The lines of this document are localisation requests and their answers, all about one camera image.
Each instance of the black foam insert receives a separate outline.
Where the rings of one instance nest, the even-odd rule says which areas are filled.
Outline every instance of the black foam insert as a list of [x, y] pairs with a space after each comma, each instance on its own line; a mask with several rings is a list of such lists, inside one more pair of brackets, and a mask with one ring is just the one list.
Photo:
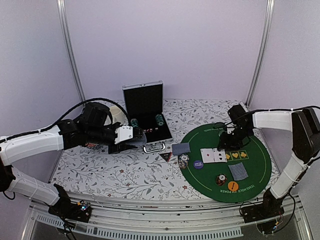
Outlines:
[[[123, 90], [127, 113], [131, 119], [137, 119], [138, 125], [146, 132], [147, 143], [171, 139], [169, 127], [162, 114], [163, 111], [163, 84], [139, 86]], [[164, 125], [158, 126], [156, 115], [162, 115]]]
[[161, 114], [163, 85], [140, 86], [123, 91], [126, 111], [131, 118], [139, 115]]

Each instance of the case handle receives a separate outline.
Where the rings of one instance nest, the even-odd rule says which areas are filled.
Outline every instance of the case handle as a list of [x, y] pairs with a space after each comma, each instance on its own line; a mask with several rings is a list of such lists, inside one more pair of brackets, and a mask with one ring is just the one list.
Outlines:
[[160, 152], [160, 151], [163, 151], [166, 149], [166, 145], [164, 143], [162, 143], [162, 148], [159, 148], [159, 149], [155, 149], [155, 150], [152, 150], [152, 151], [147, 151], [147, 148], [146, 146], [143, 147], [143, 151], [146, 153], [146, 154], [151, 154], [151, 153], [155, 153], [155, 152]]

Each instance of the open case lid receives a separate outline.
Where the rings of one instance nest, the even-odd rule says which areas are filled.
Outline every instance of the open case lid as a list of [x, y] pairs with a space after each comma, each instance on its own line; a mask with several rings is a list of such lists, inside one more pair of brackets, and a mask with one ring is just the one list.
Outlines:
[[130, 117], [162, 113], [162, 81], [123, 86], [122, 90], [126, 111]]

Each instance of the white wall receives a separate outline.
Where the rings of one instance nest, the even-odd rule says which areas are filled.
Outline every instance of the white wall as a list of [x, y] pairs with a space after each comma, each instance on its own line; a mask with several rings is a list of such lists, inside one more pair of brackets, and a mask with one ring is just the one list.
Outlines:
[[245, 100], [265, 0], [69, 0], [66, 13], [88, 98], [163, 80], [164, 97]]
[[[56, 0], [0, 1], [0, 136], [45, 127], [79, 102]], [[48, 181], [57, 152], [15, 166]], [[30, 201], [0, 194], [0, 239], [21, 237]]]
[[[320, 105], [320, 4], [317, 0], [277, 0], [251, 108], [307, 105]], [[291, 134], [274, 130], [264, 133], [283, 169], [293, 146]], [[320, 239], [319, 172], [320, 161], [312, 165], [297, 185], [315, 240]]]

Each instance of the card suit symbol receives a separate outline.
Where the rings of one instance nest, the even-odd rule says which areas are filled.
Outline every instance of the card suit symbol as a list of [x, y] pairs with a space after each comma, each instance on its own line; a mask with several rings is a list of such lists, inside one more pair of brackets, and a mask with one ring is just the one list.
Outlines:
[[247, 156], [247, 154], [245, 154], [244, 152], [241, 152], [240, 156], [245, 158]]

